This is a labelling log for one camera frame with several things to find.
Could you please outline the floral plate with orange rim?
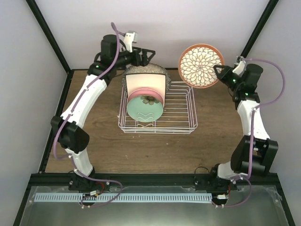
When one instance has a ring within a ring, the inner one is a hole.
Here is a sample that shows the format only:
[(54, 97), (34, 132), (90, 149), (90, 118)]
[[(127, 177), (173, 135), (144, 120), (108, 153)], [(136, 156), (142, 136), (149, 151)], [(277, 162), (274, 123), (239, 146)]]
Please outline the floral plate with orange rim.
[(224, 58), (214, 46), (195, 44), (181, 54), (178, 72), (186, 84), (198, 89), (206, 89), (218, 82), (214, 66), (223, 64)]

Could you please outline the teal plate with flower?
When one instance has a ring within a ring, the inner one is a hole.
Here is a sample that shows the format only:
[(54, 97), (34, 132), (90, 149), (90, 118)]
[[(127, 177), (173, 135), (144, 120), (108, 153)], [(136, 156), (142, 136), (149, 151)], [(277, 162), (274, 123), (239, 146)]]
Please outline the teal plate with flower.
[(138, 96), (127, 103), (128, 115), (139, 122), (153, 122), (161, 117), (164, 107), (160, 101), (150, 96)]

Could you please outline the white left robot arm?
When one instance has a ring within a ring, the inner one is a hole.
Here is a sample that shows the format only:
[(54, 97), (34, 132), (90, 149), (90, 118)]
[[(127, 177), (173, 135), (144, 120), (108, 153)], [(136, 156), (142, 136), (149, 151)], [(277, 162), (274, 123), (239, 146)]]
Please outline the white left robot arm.
[(150, 49), (134, 47), (134, 39), (126, 33), (123, 40), (118, 35), (105, 35), (101, 41), (101, 51), (96, 54), (86, 78), (70, 106), (60, 115), (51, 119), (55, 134), (53, 154), (56, 159), (57, 145), (66, 151), (74, 172), (81, 176), (79, 184), (85, 190), (96, 185), (96, 178), (91, 175), (94, 168), (90, 163), (87, 146), (89, 135), (83, 130), (86, 118), (98, 97), (106, 90), (119, 68), (128, 65), (147, 66), (156, 52)]

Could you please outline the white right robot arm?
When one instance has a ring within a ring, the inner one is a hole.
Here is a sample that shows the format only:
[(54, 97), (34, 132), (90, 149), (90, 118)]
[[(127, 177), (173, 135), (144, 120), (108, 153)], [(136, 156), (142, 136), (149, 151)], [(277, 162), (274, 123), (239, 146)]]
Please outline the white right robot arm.
[(243, 136), (231, 159), (217, 164), (216, 173), (209, 177), (210, 186), (221, 189), (231, 182), (251, 176), (266, 176), (278, 151), (277, 141), (271, 140), (260, 113), (260, 98), (256, 92), (263, 68), (241, 61), (237, 67), (215, 65), (217, 78), (230, 89), (232, 101), (242, 123)]

